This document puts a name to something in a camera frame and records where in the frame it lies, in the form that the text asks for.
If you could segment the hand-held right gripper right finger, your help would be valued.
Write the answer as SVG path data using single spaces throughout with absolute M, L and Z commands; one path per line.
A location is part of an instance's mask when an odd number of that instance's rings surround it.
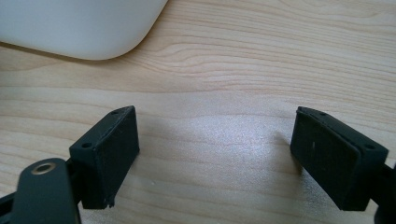
M 297 109 L 290 152 L 341 210 L 389 201 L 389 151 L 327 113 Z

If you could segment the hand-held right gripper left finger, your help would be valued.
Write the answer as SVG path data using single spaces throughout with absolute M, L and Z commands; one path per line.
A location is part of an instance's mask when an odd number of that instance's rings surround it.
M 112 207 L 139 153 L 134 106 L 109 112 L 82 135 L 69 152 L 74 168 L 82 175 L 83 207 Z

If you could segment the white plastic bin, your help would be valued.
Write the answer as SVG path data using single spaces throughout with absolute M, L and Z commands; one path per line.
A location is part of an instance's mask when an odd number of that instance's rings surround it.
M 0 42 L 84 60 L 135 48 L 168 0 L 0 0 Z

